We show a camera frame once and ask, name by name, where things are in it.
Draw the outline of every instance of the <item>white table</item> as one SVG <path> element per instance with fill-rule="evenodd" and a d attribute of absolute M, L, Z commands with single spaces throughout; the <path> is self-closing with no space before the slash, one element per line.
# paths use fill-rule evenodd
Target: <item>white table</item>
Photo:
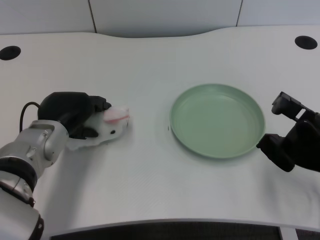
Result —
<path fill-rule="evenodd" d="M 204 83 L 244 90 L 261 106 L 266 132 L 285 136 L 294 122 L 271 112 L 284 91 L 320 109 L 320 26 L 232 27 L 187 37 L 117 38 L 94 33 L 0 36 L 0 145 L 18 134 L 20 112 L 55 91 L 86 92 L 127 105 L 122 138 L 66 150 L 35 190 L 45 234 L 148 220 L 256 223 L 320 230 L 320 173 L 286 173 L 258 149 L 229 160 L 185 150 L 168 130 L 175 98 Z M 28 108 L 25 126 L 36 118 Z"/>

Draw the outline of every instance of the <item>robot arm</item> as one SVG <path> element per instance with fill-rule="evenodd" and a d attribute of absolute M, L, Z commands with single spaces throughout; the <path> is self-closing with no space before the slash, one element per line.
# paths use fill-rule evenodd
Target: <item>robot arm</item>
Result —
<path fill-rule="evenodd" d="M 285 115 L 296 123 L 285 137 L 265 134 L 256 147 L 286 172 L 292 171 L 295 165 L 320 172 L 320 114 L 284 92 L 272 105 L 273 114 Z M 305 112 L 297 118 L 301 110 Z"/>
<path fill-rule="evenodd" d="M 33 208 L 33 191 L 45 168 L 53 165 L 70 138 L 99 134 L 83 123 L 111 107 L 100 96 L 54 92 L 38 110 L 38 120 L 0 149 L 0 240 L 39 240 L 44 220 Z"/>
<path fill-rule="evenodd" d="M 38 240 L 44 221 L 33 208 L 33 190 L 69 138 L 57 121 L 36 120 L 0 149 L 0 239 Z"/>

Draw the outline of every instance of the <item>white wall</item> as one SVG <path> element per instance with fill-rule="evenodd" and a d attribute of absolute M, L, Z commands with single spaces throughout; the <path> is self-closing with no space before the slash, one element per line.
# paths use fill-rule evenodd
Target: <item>white wall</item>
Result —
<path fill-rule="evenodd" d="M 187 36 L 235 27 L 241 0 L 90 0 L 96 30 L 117 37 Z"/>
<path fill-rule="evenodd" d="M 238 26 L 320 24 L 320 0 L 243 0 Z"/>
<path fill-rule="evenodd" d="M 0 34 L 91 32 L 88 0 L 0 0 Z"/>
<path fill-rule="evenodd" d="M 97 32 L 118 37 L 185 36 L 236 24 L 320 24 L 320 0 L 90 0 L 90 3 Z M 89 0 L 0 0 L 0 34 L 93 33 L 92 13 Z"/>

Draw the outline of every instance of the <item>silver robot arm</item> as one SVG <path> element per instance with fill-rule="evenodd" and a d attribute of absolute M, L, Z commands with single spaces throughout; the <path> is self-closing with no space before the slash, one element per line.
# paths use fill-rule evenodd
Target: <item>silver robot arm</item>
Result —
<path fill-rule="evenodd" d="M 61 123 L 36 120 L 0 149 L 0 240 L 41 238 L 44 221 L 33 208 L 33 190 L 68 138 Z"/>

